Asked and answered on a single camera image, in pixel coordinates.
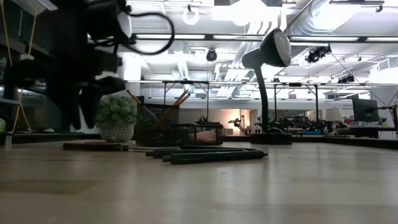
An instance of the lamp base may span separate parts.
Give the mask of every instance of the lamp base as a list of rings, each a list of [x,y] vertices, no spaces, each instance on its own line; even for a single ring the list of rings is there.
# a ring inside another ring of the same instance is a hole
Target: lamp base
[[[286,133],[261,133],[252,134],[250,143],[252,144],[274,144],[288,145],[292,144],[292,135]]]

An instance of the white plant pot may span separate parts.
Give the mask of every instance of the white plant pot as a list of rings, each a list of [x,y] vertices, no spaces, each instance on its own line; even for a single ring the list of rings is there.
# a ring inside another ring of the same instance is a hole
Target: white plant pot
[[[127,142],[134,134],[134,125],[100,127],[99,131],[106,142]]]

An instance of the yellow rope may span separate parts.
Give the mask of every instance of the yellow rope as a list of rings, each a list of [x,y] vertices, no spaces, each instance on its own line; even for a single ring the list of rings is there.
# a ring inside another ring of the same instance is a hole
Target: yellow rope
[[[35,16],[34,16],[34,20],[33,20],[32,34],[30,35],[30,44],[29,44],[29,51],[28,51],[29,55],[30,55],[30,53],[32,51],[33,37],[34,37],[35,27],[36,27],[36,18],[37,18],[38,6],[39,6],[39,0],[36,0]],[[4,13],[4,1],[3,0],[1,0],[1,11],[2,11],[2,19],[3,19],[3,23],[4,23],[4,31],[5,31],[5,35],[6,35],[6,44],[7,44],[7,49],[8,49],[8,57],[9,57],[9,60],[10,60],[10,66],[12,66],[11,49],[10,49],[10,43],[9,43],[9,40],[8,40],[7,22],[6,22],[6,14]],[[22,115],[23,115],[23,117],[25,119],[25,122],[26,122],[29,130],[32,130],[30,128],[30,124],[29,124],[29,122],[28,122],[28,120],[26,118],[24,107],[22,105],[23,92],[24,92],[24,89],[22,88],[21,89],[21,96],[19,97],[19,106],[17,108],[17,114],[16,114],[16,118],[15,118],[15,121],[14,121],[14,127],[12,129],[12,133],[15,132],[15,128],[17,126],[18,117],[19,117],[19,110],[22,111]]]

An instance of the black desk lamp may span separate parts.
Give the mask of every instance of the black desk lamp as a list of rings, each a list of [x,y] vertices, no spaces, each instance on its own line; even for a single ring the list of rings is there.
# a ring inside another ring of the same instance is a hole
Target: black desk lamp
[[[276,28],[262,40],[258,49],[245,54],[242,58],[242,63],[246,68],[254,69],[261,95],[262,133],[251,135],[251,142],[254,144],[292,143],[291,134],[285,134],[276,128],[268,129],[268,97],[261,73],[261,65],[264,63],[274,67],[288,67],[291,54],[292,46],[289,39],[279,28]]]

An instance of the potted plant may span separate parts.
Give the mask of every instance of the potted plant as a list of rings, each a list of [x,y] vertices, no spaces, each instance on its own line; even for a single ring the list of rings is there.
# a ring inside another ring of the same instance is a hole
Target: potted plant
[[[104,97],[99,103],[96,126],[107,142],[127,142],[137,123],[137,104],[118,95]]]

